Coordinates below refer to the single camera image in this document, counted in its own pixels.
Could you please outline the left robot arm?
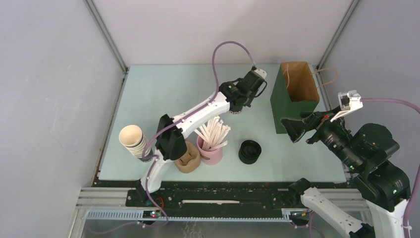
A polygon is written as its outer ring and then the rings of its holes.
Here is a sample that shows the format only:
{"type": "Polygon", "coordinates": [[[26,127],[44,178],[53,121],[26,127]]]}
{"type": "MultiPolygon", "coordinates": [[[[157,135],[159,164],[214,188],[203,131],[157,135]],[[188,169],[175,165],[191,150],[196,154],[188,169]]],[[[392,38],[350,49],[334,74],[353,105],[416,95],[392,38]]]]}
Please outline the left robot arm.
{"type": "Polygon", "coordinates": [[[244,77],[220,84],[210,98],[190,110],[174,117],[163,115],[159,120],[155,150],[143,157],[152,164],[136,186],[138,201],[152,206],[170,163],[187,151],[185,139],[215,116],[226,112],[238,114],[244,107],[250,107],[253,99],[263,92],[260,87],[267,86],[266,77],[264,70],[254,66],[244,77]]]}

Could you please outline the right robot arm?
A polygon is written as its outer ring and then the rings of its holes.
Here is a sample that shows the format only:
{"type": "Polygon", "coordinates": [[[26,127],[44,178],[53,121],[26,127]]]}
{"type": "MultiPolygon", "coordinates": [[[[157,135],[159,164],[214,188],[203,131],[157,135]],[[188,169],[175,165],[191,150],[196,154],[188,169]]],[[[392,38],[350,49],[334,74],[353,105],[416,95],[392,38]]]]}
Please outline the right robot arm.
{"type": "Polygon", "coordinates": [[[366,201],[373,224],[362,222],[324,197],[307,179],[289,186],[288,201],[305,206],[328,222],[344,238],[403,238],[404,212],[411,197],[407,175],[389,158],[399,150],[390,131],[379,124],[364,124],[356,134],[345,128],[334,111],[303,114],[301,119],[282,119],[292,142],[313,130],[308,144],[322,142],[345,166],[356,189],[366,201]]]}

